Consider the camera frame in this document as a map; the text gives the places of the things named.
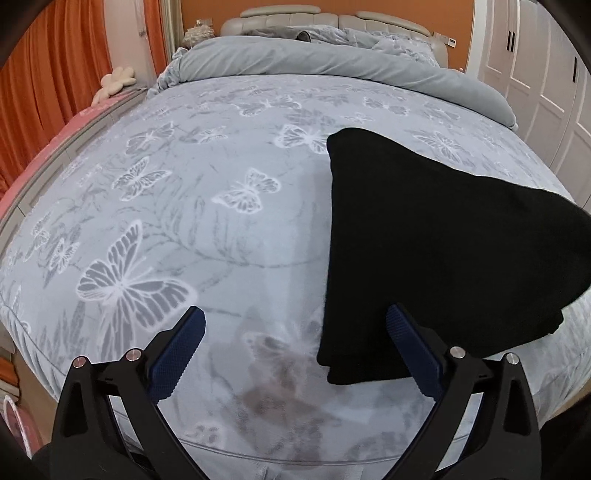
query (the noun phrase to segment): stuffed toy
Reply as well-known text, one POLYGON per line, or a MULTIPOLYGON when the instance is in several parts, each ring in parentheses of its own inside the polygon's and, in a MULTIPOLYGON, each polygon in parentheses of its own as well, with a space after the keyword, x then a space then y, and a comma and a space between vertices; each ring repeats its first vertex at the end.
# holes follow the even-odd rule
POLYGON ((134 78, 132 67, 127 67, 126 69, 117 67, 113 70, 113 73, 107 73, 107 75, 101 78, 100 85, 102 88, 96 92, 91 105, 95 106, 97 103, 119 93, 124 86, 133 85, 135 82, 137 82, 137 79, 134 78))

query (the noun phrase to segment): white wardrobe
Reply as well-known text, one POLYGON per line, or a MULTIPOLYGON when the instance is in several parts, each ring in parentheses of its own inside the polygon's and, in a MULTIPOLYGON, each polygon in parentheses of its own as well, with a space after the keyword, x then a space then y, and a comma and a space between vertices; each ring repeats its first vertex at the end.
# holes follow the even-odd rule
POLYGON ((507 98, 517 134, 591 212, 591 79, 544 7, 488 1, 479 77, 507 98))

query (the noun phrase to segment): butterfly print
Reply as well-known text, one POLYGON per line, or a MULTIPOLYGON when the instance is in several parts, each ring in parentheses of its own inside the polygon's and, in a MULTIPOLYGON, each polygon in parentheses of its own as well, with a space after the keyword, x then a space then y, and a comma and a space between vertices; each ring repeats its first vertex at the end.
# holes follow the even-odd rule
POLYGON ((9 250, 2 260, 2 268, 6 276, 12 273, 14 265, 17 263, 17 253, 9 250))
POLYGON ((437 122, 440 125, 443 125, 446 128, 454 127, 455 125, 453 122, 456 122, 461 118, 459 115, 453 112, 442 109, 436 103, 427 102, 425 103, 425 107, 427 108, 427 115, 429 119, 437 122))
POLYGON ((464 163, 466 166, 474 166, 474 164, 468 160, 462 160, 459 153, 468 154, 468 152, 456 141, 446 137, 441 132, 409 132, 412 133, 413 137, 426 143, 432 149, 438 151, 440 155, 447 159, 452 160, 455 163, 464 163))
POLYGON ((90 169, 90 171, 85 173, 82 176, 82 178, 76 182, 76 184, 79 187, 83 187, 86 184, 86 182, 88 182, 94 176, 95 173, 97 173, 98 171, 101 171, 102 169, 103 169, 102 165, 95 165, 94 167, 92 167, 90 169))
POLYGON ((144 260, 137 260, 142 232, 142 222, 133 221, 109 247, 106 259, 87 267, 76 287, 81 300, 102 305, 98 345, 103 358, 119 358, 132 346, 135 324, 153 332, 197 300, 195 290, 181 280, 149 277, 151 268, 136 272, 144 260))
POLYGON ((252 215, 262 210, 261 193, 276 193, 279 190, 281 190, 279 180, 255 168, 249 168, 244 183, 235 182, 230 190, 218 193, 212 198, 212 202, 232 208, 238 213, 252 215))
POLYGON ((150 157, 142 158, 111 185, 113 190, 120 189, 125 192, 120 198, 122 202, 133 200, 144 190, 152 187, 157 181, 165 179, 172 174, 168 170, 156 170, 144 173, 149 160, 150 157))
POLYGON ((174 125, 172 122, 162 125, 158 128, 148 128, 145 132, 134 135, 127 141, 126 155, 135 155, 146 151, 150 144, 156 140, 165 140, 174 135, 174 125))
POLYGON ((379 100, 374 100, 372 98, 363 97, 363 104, 369 108, 384 108, 396 115, 407 116, 408 115, 408 108, 401 105, 388 105, 387 103, 380 102, 379 100))
POLYGON ((345 120, 353 122, 354 124, 363 125, 365 122, 374 122, 375 119, 365 115, 361 112, 355 112, 354 116, 341 115, 345 120))
POLYGON ((201 138, 199 140, 197 140, 197 143, 202 144, 202 143, 213 142, 215 140, 224 140, 224 139, 228 138, 227 135, 222 133, 225 129, 226 129, 226 126, 222 125, 221 127, 209 128, 207 130, 203 130, 202 132, 199 133, 201 138))
POLYGON ((327 138, 328 135, 324 135, 319 130, 305 130, 296 125, 284 125, 273 143, 279 148, 294 148, 307 145, 312 152, 318 155, 328 155, 328 150, 326 150, 327 138))
POLYGON ((84 162, 88 160, 88 157, 81 157, 78 155, 74 160, 70 162, 70 164, 66 167, 64 172, 61 174, 61 179, 65 180, 70 177, 76 170, 78 170, 84 162))
POLYGON ((168 105, 165 105, 161 108, 156 109, 154 112, 151 112, 149 115, 146 115, 146 119, 150 119, 150 118, 158 118, 158 119, 163 119, 166 116, 169 116, 172 112, 174 112, 175 110, 178 110, 182 108, 182 106, 176 106, 176 107, 169 107, 168 105))
POLYGON ((255 96, 255 95, 261 95, 263 93, 267 93, 267 92, 272 92, 273 90, 277 90, 276 88, 257 88, 257 87, 251 87, 254 88, 254 90, 251 90, 250 92, 248 92, 248 96, 255 96))
POLYGON ((300 325, 280 327, 283 330, 280 333, 246 332, 242 335, 255 365, 261 370, 261 384, 276 386, 289 396, 302 392, 309 369, 317 366, 323 311, 322 307, 317 309, 308 322, 300 325))
POLYGON ((198 105, 187 105, 186 108, 193 112, 189 118, 194 118, 197 115, 207 115, 212 113, 212 110, 209 107, 209 102, 203 102, 198 105))
POLYGON ((313 96, 316 100, 320 100, 321 102, 332 103, 334 106, 340 106, 344 103, 349 103, 349 97, 344 93, 339 93, 337 95, 319 95, 313 96))
POLYGON ((261 100, 254 103, 233 103, 238 108, 240 116, 255 116, 268 108, 291 108, 299 110, 301 103, 294 101, 289 95, 281 95, 274 100, 261 100))
POLYGON ((39 250, 41 247, 44 247, 45 245, 47 245, 50 235, 49 235, 49 232, 44 229, 44 227, 45 227, 45 224, 47 223, 47 221, 49 220, 50 216, 51 216, 51 211, 47 212, 43 216, 43 218, 39 219, 37 221, 37 223, 35 223, 35 225, 33 226, 33 229, 31 230, 31 235, 33 236, 33 242, 31 244, 31 246, 29 247, 29 250, 25 254, 24 258, 22 259, 23 262, 27 262, 31 258, 31 256, 33 255, 33 252, 35 252, 36 250, 39 250))
POLYGON ((49 270, 57 269, 58 275, 64 273, 79 246, 80 242, 76 242, 66 248, 66 241, 60 238, 49 261, 49 270))

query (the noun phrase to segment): headboard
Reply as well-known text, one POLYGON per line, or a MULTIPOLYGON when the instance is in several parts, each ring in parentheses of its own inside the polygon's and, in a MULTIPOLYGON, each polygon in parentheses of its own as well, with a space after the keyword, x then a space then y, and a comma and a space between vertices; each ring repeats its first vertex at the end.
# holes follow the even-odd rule
POLYGON ((244 10, 240 18, 227 20, 220 35, 240 35, 254 28, 274 26, 305 27, 306 25, 331 25, 337 28, 354 28, 362 31, 387 31, 404 33, 411 38, 428 41, 439 65, 448 66, 447 47, 422 25, 403 18, 377 12, 360 11, 353 15, 322 13, 314 5, 271 5, 244 10))

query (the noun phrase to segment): black towel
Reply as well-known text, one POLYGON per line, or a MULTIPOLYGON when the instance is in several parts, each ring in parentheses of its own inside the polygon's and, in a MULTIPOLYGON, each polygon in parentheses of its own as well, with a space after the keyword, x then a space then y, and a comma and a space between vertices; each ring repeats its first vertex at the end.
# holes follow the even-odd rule
POLYGON ((545 190, 478 177, 381 135, 328 138, 332 233, 317 360, 345 385, 409 375, 389 305, 486 357, 553 333, 591 284, 591 217, 545 190))

